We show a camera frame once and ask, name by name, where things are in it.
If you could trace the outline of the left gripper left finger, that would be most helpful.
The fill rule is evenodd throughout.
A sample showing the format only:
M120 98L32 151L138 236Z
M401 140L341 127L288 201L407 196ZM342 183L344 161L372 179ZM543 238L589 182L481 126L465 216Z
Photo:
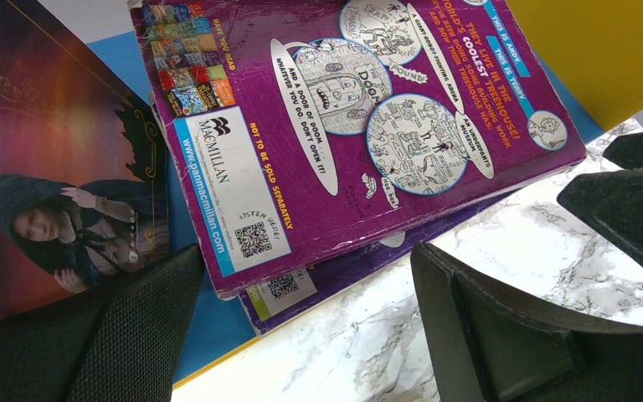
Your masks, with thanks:
M168 401L205 266L197 245L0 322L0 401Z

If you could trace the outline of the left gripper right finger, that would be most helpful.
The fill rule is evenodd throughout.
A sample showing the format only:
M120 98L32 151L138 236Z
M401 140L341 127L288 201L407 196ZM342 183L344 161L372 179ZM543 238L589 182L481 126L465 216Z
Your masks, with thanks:
M410 255L443 401L643 401L643 327L576 312L429 243Z

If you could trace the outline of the Jane Eyre blue book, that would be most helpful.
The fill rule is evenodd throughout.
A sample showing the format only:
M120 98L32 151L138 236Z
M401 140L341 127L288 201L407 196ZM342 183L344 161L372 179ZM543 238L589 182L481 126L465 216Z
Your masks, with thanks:
M37 1L0 1L0 321L170 251L149 104Z

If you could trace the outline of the purple paperback book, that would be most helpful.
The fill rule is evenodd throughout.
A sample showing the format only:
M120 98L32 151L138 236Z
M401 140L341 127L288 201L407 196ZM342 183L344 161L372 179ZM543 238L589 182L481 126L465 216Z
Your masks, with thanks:
M239 294L259 336L335 296L407 255L419 242L431 241L508 197L482 200L434 222L283 276L263 281Z
M580 162L504 1L131 1L220 299Z

